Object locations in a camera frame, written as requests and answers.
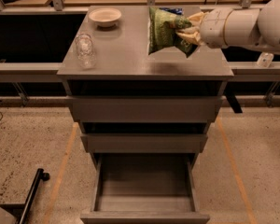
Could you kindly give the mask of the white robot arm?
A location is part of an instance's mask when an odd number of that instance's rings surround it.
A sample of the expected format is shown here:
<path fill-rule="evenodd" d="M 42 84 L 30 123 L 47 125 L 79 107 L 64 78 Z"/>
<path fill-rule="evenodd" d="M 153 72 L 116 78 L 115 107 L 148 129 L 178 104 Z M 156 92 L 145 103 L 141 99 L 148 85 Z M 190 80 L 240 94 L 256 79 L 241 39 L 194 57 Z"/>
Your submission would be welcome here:
<path fill-rule="evenodd" d="M 280 55 L 280 0 L 271 0 L 263 8 L 216 8 L 191 15 L 189 20 L 193 26 L 176 34 L 190 44 Z"/>

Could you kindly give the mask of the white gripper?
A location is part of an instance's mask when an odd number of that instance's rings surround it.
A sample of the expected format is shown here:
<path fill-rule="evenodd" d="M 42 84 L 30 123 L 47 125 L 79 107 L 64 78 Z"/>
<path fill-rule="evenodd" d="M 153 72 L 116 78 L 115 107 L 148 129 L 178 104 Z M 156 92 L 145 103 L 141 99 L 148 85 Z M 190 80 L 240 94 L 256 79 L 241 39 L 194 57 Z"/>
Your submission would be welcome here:
<path fill-rule="evenodd" d="M 187 32 L 179 30 L 176 34 L 183 40 L 194 45 L 203 45 L 203 42 L 211 49 L 223 49 L 227 47 L 225 41 L 225 25 L 232 13 L 231 8 L 216 8 L 208 12 L 198 12 L 188 17 L 193 27 L 200 26 L 200 32 Z"/>

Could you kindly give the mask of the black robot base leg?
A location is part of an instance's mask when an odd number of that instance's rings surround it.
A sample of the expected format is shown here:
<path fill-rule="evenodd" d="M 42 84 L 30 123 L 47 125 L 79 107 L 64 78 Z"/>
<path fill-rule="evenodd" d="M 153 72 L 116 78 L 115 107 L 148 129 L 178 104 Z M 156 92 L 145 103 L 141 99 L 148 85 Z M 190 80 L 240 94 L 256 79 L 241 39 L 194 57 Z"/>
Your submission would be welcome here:
<path fill-rule="evenodd" d="M 42 168 L 38 168 L 35 173 L 34 181 L 25 199 L 25 203 L 0 203 L 0 210 L 5 214 L 14 217 L 11 224 L 26 224 L 40 182 L 48 181 L 49 179 L 49 173 L 46 173 Z"/>

